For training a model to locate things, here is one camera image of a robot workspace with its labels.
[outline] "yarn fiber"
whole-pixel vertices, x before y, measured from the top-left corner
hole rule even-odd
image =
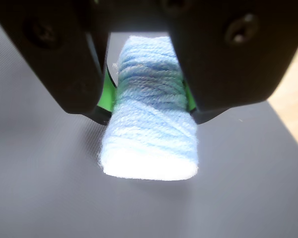
[[[118,87],[100,164],[120,178],[181,180],[196,174],[197,125],[169,37],[130,37],[118,60]]]

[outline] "white yarn end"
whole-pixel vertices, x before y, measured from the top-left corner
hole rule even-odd
[[[198,171],[196,163],[174,155],[143,154],[125,148],[107,150],[103,160],[105,174],[126,179],[184,180]]]

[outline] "green plastic piece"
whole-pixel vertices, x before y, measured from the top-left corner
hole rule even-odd
[[[192,96],[192,93],[190,91],[188,84],[185,83],[184,87],[185,87],[185,92],[186,92],[187,99],[188,99],[188,111],[190,112],[196,108],[196,105],[195,105],[195,101],[193,99],[193,96]]]
[[[116,99],[116,87],[114,86],[108,70],[105,73],[103,92],[98,101],[98,106],[109,111],[113,112],[113,107]]]

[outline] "blue yarn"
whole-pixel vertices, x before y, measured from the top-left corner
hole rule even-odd
[[[104,172],[159,180],[193,176],[197,125],[187,112],[183,76],[170,38],[130,37],[118,67],[116,103],[102,142]],[[177,171],[182,164],[190,166]]]

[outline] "light blue yarn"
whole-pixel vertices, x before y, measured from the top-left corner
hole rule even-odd
[[[197,164],[197,125],[187,112],[183,77],[170,38],[130,37],[118,68],[117,98],[100,163],[109,159],[106,150],[128,146],[143,153],[158,148]],[[141,148],[133,147],[139,143]]]

